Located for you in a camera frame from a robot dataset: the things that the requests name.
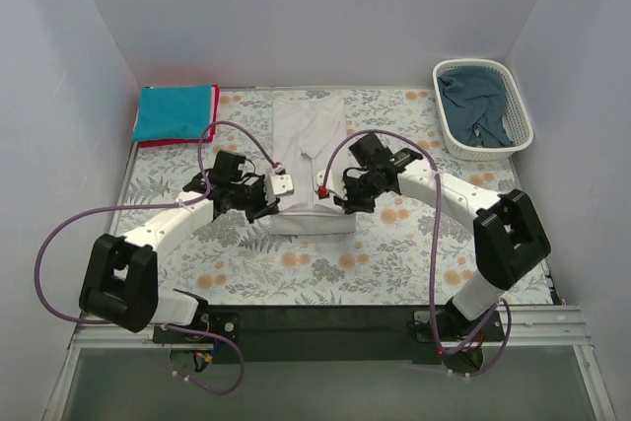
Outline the white t shirt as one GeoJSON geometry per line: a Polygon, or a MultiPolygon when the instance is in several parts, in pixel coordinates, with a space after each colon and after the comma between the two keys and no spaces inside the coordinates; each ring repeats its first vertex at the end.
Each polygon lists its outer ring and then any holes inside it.
{"type": "Polygon", "coordinates": [[[278,236],[353,234],[356,218],[331,198],[320,200],[313,177],[326,168],[346,137],[344,100],[276,99],[272,105],[272,157],[291,175],[294,193],[281,199],[271,217],[270,233],[278,236]]]}

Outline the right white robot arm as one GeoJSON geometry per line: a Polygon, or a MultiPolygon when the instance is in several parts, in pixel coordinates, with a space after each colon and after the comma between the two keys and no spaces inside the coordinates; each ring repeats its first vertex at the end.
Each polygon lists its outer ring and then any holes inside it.
{"type": "Polygon", "coordinates": [[[500,298],[551,252],[530,197],[519,189],[498,193],[438,170],[434,159],[411,140],[393,152],[375,129],[342,141],[357,163],[341,175],[331,167],[315,179],[318,198],[331,197],[345,214],[371,213],[391,192],[435,210],[430,266],[437,266],[441,219],[448,216],[473,235],[476,270],[442,307],[429,302],[425,326],[434,339],[445,330],[469,342],[482,330],[500,298]]]}

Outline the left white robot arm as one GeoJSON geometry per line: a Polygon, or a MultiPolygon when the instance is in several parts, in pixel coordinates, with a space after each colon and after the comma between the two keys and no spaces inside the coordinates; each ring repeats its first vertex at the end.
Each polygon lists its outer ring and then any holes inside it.
{"type": "Polygon", "coordinates": [[[245,173],[246,157],[220,152],[213,167],[198,173],[172,207],[122,236],[104,234],[92,248],[79,297],[82,312],[138,332],[150,324],[173,324],[190,342],[210,328],[205,301],[159,287],[159,264],[199,229],[229,211],[249,223],[279,212],[280,199],[294,191],[280,166],[270,174],[245,173]]]}

